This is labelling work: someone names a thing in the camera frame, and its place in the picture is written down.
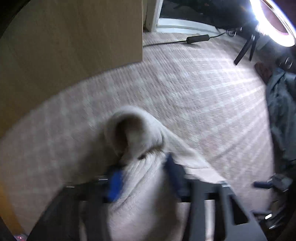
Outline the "plaid beige floor mat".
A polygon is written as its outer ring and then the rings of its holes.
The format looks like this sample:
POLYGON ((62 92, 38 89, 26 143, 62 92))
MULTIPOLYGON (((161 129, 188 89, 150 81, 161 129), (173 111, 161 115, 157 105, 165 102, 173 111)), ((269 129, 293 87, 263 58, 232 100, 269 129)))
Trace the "plaid beige floor mat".
POLYGON ((146 110, 198 155, 188 171, 226 179, 248 210, 266 209, 270 192, 252 182, 273 173, 265 87, 253 64, 233 59, 241 44, 152 45, 143 61, 82 81, 43 102, 1 140, 1 180, 29 233, 66 183, 104 173, 118 156, 103 137, 119 108, 146 110))

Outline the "pine plank panel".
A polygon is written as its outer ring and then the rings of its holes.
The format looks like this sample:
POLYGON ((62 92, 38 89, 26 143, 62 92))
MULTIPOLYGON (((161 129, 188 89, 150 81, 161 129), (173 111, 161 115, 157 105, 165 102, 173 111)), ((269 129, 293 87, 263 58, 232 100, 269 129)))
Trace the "pine plank panel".
POLYGON ((13 207, 6 196, 2 185, 0 189, 0 205, 1 218, 3 219, 8 229, 11 231, 11 233, 14 235, 23 233, 23 228, 18 222, 18 219, 13 211, 13 207))

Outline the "dark teal jacket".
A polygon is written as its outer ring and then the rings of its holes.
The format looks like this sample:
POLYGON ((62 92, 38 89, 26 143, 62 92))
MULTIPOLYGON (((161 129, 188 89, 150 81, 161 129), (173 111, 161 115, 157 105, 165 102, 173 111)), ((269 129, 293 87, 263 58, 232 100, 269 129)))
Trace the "dark teal jacket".
POLYGON ((277 68, 266 86, 270 130, 281 158, 295 162, 295 74, 277 68))

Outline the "white window frame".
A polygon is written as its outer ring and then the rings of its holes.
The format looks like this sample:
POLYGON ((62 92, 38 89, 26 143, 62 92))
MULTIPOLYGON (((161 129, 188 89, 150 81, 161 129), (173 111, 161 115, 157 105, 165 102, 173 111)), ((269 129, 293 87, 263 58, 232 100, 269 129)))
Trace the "white window frame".
POLYGON ((181 34, 208 34, 218 35, 220 32, 211 25, 179 19, 160 18, 163 1, 143 1, 146 7, 144 26, 149 32, 181 33, 181 34))

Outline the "cream knit sweater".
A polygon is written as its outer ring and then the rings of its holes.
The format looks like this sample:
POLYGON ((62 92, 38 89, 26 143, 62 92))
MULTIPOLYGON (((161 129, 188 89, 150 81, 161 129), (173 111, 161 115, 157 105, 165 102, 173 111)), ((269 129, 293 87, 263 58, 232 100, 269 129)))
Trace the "cream knit sweater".
POLYGON ((123 189, 109 207, 113 240, 180 240, 189 205, 179 203, 164 170, 172 153, 186 172, 217 183, 222 176, 181 138, 147 111, 124 106, 102 123, 78 175, 86 181, 123 165, 123 189))

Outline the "dark brown garment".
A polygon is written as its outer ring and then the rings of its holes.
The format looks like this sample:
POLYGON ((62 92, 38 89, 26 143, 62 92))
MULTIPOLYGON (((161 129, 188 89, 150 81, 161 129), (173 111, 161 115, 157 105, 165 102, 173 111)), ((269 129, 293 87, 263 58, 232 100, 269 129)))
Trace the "dark brown garment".
POLYGON ((262 81, 265 84, 268 84, 270 78, 273 75, 273 72, 269 69, 269 67, 262 62, 257 62, 255 63, 254 68, 257 74, 261 77, 262 81))

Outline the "light plywood board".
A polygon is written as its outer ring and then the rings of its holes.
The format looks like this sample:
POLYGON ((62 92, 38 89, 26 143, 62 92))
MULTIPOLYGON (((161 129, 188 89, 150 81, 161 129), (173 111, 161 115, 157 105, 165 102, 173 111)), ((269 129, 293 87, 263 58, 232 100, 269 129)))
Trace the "light plywood board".
POLYGON ((66 87, 141 60, 141 1, 1 1, 1 135, 66 87))

